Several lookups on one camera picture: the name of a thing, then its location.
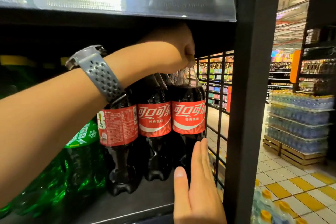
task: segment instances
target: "fingernail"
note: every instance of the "fingernail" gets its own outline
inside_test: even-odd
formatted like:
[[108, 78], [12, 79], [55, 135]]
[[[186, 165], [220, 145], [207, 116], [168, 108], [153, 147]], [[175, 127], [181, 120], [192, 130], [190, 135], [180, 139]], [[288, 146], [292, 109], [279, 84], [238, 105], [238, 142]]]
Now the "fingernail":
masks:
[[185, 172], [183, 172], [183, 167], [177, 167], [174, 171], [174, 178], [183, 177]]

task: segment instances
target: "red label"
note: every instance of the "red label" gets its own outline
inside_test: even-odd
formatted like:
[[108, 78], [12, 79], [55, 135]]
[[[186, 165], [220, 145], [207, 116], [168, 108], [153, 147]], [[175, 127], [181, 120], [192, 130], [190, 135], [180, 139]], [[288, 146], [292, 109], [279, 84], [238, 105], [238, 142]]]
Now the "red label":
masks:
[[138, 104], [140, 134], [147, 137], [163, 136], [171, 131], [170, 102]]
[[97, 113], [97, 123], [102, 145], [128, 144], [138, 137], [137, 106], [101, 110]]
[[197, 102], [172, 101], [173, 130], [192, 135], [205, 130], [205, 100]]

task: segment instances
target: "coca-cola logo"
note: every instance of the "coca-cola logo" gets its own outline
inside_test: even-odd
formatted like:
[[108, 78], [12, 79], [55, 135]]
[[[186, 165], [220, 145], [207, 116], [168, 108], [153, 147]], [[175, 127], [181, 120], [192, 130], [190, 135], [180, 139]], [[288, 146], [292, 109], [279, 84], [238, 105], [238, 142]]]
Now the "coca-cola logo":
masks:
[[170, 103], [165, 103], [157, 108], [150, 108], [147, 106], [138, 105], [138, 117], [140, 119], [157, 120], [164, 116], [170, 116]]
[[187, 106], [181, 102], [181, 104], [176, 104], [174, 107], [174, 115], [175, 116], [198, 116], [205, 113], [205, 103], [199, 103], [194, 106]]

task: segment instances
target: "stack of water bottles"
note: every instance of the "stack of water bottles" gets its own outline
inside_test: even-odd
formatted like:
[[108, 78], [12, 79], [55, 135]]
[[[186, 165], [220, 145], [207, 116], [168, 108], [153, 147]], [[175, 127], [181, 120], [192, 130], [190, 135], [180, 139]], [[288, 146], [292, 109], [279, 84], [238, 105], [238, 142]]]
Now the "stack of water bottles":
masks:
[[275, 206], [268, 190], [261, 191], [259, 180], [255, 180], [251, 224], [307, 224], [303, 219], [294, 222], [290, 215], [290, 206], [286, 202], [280, 202]]
[[305, 154], [327, 149], [333, 96], [310, 96], [276, 90], [269, 96], [266, 134]]

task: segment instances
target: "gray perforated watch strap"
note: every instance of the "gray perforated watch strap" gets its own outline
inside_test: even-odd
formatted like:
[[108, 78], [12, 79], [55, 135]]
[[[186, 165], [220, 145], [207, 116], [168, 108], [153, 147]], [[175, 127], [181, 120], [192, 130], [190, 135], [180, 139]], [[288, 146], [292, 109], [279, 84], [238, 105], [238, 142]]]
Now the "gray perforated watch strap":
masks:
[[113, 105], [127, 95], [111, 68], [102, 58], [101, 54], [105, 52], [101, 45], [89, 46], [71, 56], [65, 66], [69, 70], [80, 66], [107, 101]]

